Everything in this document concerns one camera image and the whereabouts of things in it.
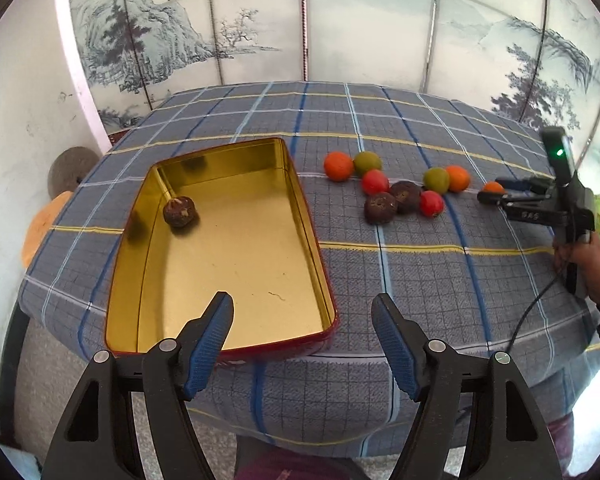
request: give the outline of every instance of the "gray tablecloth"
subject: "gray tablecloth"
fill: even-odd
[[[416,405],[398,390],[382,354],[372,298],[388,292],[427,335],[488,355],[506,346],[525,307],[552,279],[552,234],[480,206],[475,189],[447,195],[435,220],[414,215],[370,226],[360,184],[330,182],[322,160],[334,150],[371,150],[390,179],[416,182],[427,167],[459,164],[475,188],[497,176],[548,174],[538,134],[513,121],[378,86],[277,82],[176,94],[80,185],[27,270],[20,306],[91,358],[104,346],[113,261],[148,168],[259,136],[282,137],[294,156],[342,322],[319,354],[218,368],[190,412],[302,452],[399,452]],[[600,346],[590,346],[595,324],[584,302],[555,285],[523,325],[513,357],[548,422],[571,410],[600,368]],[[467,418],[461,420],[459,435]]]

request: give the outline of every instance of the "blue gripper pad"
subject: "blue gripper pad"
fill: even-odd
[[[222,349],[231,323],[234,320],[234,300],[224,293],[218,309],[214,312],[198,344],[191,352],[189,359],[189,376],[184,383],[184,394],[193,398],[196,393],[206,388],[218,354]]]
[[[378,294],[371,305],[371,321],[394,374],[395,382],[402,391],[408,394],[410,399],[415,400],[422,389],[422,385],[418,384],[418,378],[422,373],[418,368],[415,356],[402,338],[402,334],[389,312],[387,299],[397,312],[397,308],[387,294]]]

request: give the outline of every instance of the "white wall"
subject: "white wall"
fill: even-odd
[[[54,0],[14,0],[0,20],[0,356],[24,270],[20,248],[72,146],[98,151],[76,98]]]

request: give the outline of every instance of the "scratch on tray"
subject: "scratch on tray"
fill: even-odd
[[[282,301],[286,301],[285,298],[283,298],[282,296],[280,296],[279,294],[276,294],[275,292],[271,292],[271,291],[267,291],[268,294],[272,295],[272,296],[277,296],[280,298],[280,300]]]

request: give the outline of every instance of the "orange cushion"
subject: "orange cushion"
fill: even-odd
[[[58,213],[72,195],[73,193],[71,191],[65,191],[64,193],[59,194],[33,217],[29,229],[27,230],[27,236],[24,238],[22,250],[20,251],[20,259],[25,269],[29,267],[46,232],[49,231],[49,228],[54,224],[54,221],[58,217]]]

